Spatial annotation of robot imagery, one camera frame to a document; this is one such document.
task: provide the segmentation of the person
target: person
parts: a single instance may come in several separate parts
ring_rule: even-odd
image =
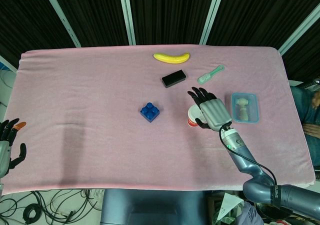
[[[314,167],[320,166],[320,91],[291,86],[306,143]]]

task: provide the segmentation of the floor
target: floor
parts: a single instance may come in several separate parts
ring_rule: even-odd
[[[3,105],[7,105],[9,103],[10,95],[11,95],[11,88],[15,82],[16,74],[11,71],[7,70],[1,70],[0,71],[0,102]],[[300,82],[298,81],[289,81],[290,85],[296,86]],[[6,112],[6,107],[0,104],[0,121],[3,121],[3,118],[5,116]],[[315,191],[320,193],[320,181],[316,181],[316,183],[312,186],[309,186],[307,189]],[[86,201],[86,198],[84,197],[84,193],[81,192],[81,190],[74,189],[74,190],[49,190],[49,191],[42,191],[40,194],[43,196],[45,203],[49,204],[54,197],[53,202],[51,203],[51,208],[55,212],[57,210],[57,216],[60,218],[65,218],[67,217],[71,211],[75,212],[77,211],[82,204]],[[18,201],[19,199],[25,197],[21,201],[17,203],[18,209],[15,211],[15,203],[13,200]],[[100,222],[100,217],[101,217],[101,209],[102,207],[102,200],[103,200],[103,190],[102,189],[93,189],[90,191],[90,202],[91,204],[95,205],[94,208],[90,205],[90,203],[86,203],[86,206],[82,212],[82,214],[78,217],[81,218],[83,215],[85,215],[82,219],[79,221],[76,221],[76,217],[80,212],[77,213],[77,215],[74,215],[74,217],[71,217],[71,219],[74,219],[76,222],[74,222],[74,225],[98,225]],[[14,214],[8,218],[8,222],[10,225],[20,225],[20,224],[25,224],[25,221],[23,220],[23,212],[24,212],[24,207],[26,207],[29,204],[36,203],[37,200],[33,194],[30,192],[20,192],[20,193],[14,193],[14,194],[9,194],[5,195],[1,198],[0,201],[0,214],[10,210],[6,213],[3,213],[2,215],[8,216],[12,212]],[[50,225],[52,222],[51,219],[48,218],[48,224]],[[46,224],[46,218],[42,214],[41,218],[33,223],[34,225],[45,225]]]

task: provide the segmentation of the blue toy block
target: blue toy block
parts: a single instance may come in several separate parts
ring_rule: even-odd
[[[151,102],[148,102],[145,107],[141,109],[140,113],[151,123],[159,115],[160,111]]]

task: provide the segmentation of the jeans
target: jeans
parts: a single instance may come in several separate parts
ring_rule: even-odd
[[[320,126],[320,108],[311,107],[314,92],[291,86],[295,107],[302,124],[316,124]],[[306,143],[314,167],[320,166],[320,139],[314,136],[304,134]]]

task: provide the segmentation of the green brush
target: green brush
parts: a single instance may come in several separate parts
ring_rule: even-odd
[[[217,66],[216,69],[214,69],[213,71],[203,74],[201,77],[197,79],[197,81],[199,84],[204,84],[208,82],[215,74],[223,70],[225,70],[225,66],[221,64]]]

